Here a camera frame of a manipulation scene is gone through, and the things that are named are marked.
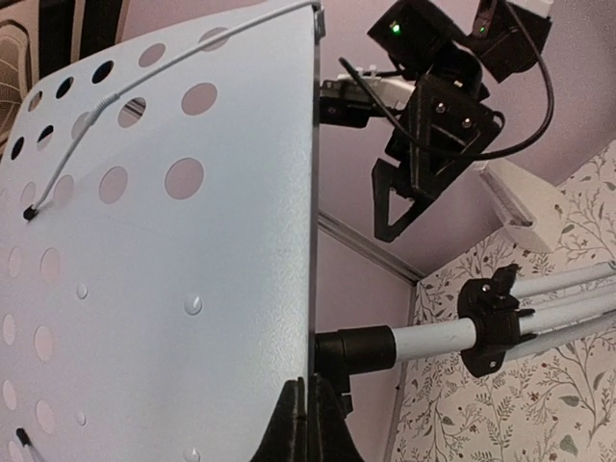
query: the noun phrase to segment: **wallpaper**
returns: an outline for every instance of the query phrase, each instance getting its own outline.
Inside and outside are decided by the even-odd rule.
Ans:
[[[498,231],[418,287],[415,323],[456,318],[470,278],[512,262],[537,277],[616,260],[616,142],[563,185],[572,210],[554,254]],[[591,290],[604,280],[530,302]],[[394,462],[616,462],[616,326],[475,379],[452,354],[409,365]]]

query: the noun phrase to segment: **perforated white board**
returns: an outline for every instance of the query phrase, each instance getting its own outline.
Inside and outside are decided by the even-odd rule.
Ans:
[[[68,163],[73,187],[64,178],[38,217],[21,215],[80,115],[151,68],[140,66],[144,50],[164,45],[157,65],[214,28],[279,6],[133,39],[30,93],[0,164],[0,460],[30,460],[14,437],[23,427],[49,462],[247,461],[284,382],[307,375],[310,8],[200,52],[116,102]],[[107,61],[112,71],[93,84]],[[183,98],[199,84],[215,86],[216,101],[207,109],[207,98],[192,97],[189,112],[207,111],[187,115]],[[143,117],[122,115],[123,125],[137,121],[122,128],[118,115],[134,97],[145,101]],[[183,159],[188,168],[174,170]]]

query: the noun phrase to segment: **black clamp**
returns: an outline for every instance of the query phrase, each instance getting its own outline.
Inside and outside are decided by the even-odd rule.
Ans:
[[[518,268],[509,265],[497,269],[492,279],[471,279],[460,291],[458,316],[473,321],[477,336],[475,346],[462,351],[462,361],[474,377],[497,372],[509,349],[537,338],[520,332],[520,318],[535,310],[520,309],[511,295]]]

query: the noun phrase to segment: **black rubber tip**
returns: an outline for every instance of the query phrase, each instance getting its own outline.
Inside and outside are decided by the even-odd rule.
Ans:
[[[23,211],[23,217],[26,221],[31,221],[38,214],[39,211],[35,209],[32,205]]]
[[[23,428],[18,428],[15,434],[17,435],[17,438],[19,439],[19,443],[21,443],[21,446],[23,446],[24,448],[26,446],[32,445],[32,441],[30,440],[28,433],[26,433],[26,430],[24,430]]]

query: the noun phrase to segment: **dark hole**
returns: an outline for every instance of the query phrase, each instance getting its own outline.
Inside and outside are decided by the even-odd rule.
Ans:
[[[73,85],[73,78],[72,77],[68,77],[58,87],[58,91],[56,91],[56,98],[60,99],[65,94],[67,94],[68,91],[70,90],[70,88],[72,87],[72,85]]]
[[[101,83],[103,80],[107,78],[107,76],[111,73],[113,68],[114,68],[113,61],[107,61],[106,63],[101,64],[94,72],[94,75],[92,75],[92,83],[93,84]]]
[[[12,160],[15,160],[17,156],[19,155],[19,153],[21,153],[21,149],[23,148],[24,142],[25,140],[23,139],[23,137],[21,137],[19,140],[15,142],[15,144],[13,145],[13,150],[11,151]]]
[[[37,142],[43,141],[45,138],[47,138],[52,133],[54,133],[53,125],[47,125],[45,127],[45,129],[42,132],[40,132],[40,136],[38,137],[38,141]]]

